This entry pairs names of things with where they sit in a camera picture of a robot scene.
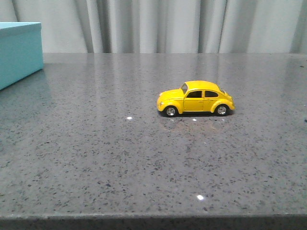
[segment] white curtain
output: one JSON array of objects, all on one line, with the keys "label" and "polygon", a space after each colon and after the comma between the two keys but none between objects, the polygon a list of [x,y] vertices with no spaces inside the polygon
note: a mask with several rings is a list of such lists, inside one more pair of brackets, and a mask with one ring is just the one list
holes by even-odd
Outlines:
[{"label": "white curtain", "polygon": [[0,0],[47,53],[307,53],[307,0]]}]

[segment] silver hubcap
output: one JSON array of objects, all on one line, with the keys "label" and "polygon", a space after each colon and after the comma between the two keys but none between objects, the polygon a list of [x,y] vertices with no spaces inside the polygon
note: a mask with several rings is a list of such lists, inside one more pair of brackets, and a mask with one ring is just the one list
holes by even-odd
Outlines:
[{"label": "silver hubcap", "polygon": [[174,108],[168,108],[166,110],[166,114],[169,115],[169,116],[175,115],[175,109]]},{"label": "silver hubcap", "polygon": [[226,109],[226,107],[224,107],[224,106],[220,106],[220,107],[217,109],[217,113],[220,114],[220,115],[226,114],[226,111],[227,111],[227,109]]}]

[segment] car roof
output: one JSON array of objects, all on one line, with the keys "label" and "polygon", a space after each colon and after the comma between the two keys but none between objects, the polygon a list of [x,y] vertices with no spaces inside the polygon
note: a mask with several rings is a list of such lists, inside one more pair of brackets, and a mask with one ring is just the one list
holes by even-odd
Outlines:
[{"label": "car roof", "polygon": [[213,90],[220,91],[217,84],[205,80],[191,80],[186,82],[189,90]]}]

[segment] table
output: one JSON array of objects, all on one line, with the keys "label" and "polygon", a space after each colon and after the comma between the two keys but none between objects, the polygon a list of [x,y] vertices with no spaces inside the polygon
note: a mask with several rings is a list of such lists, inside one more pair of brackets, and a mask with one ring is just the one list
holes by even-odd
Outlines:
[{"label": "table", "polygon": [[[306,228],[306,55],[44,63],[0,91],[0,228]],[[218,83],[234,114],[161,116],[158,94],[191,80]]]}]

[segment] yellow toy car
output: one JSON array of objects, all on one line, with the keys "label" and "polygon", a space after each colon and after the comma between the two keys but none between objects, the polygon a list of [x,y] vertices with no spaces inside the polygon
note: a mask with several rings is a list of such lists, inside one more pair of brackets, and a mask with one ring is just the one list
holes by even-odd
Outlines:
[{"label": "yellow toy car", "polygon": [[157,108],[169,117],[185,112],[211,112],[226,116],[235,109],[235,104],[217,84],[193,80],[185,82],[179,89],[160,93]]}]

